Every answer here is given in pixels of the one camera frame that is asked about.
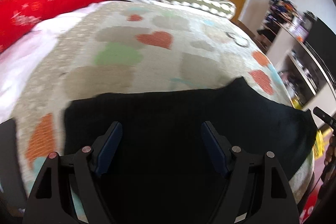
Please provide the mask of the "person's right hand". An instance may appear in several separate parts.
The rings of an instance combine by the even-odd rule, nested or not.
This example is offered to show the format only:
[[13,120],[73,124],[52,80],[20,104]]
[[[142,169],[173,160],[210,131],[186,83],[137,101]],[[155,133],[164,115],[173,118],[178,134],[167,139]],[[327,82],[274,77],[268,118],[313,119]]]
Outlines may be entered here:
[[323,181],[322,186],[318,192],[318,199],[323,199],[331,184],[335,180],[335,135],[332,135],[329,139],[329,146],[326,151],[326,157],[324,161],[324,169],[321,175],[321,180]]

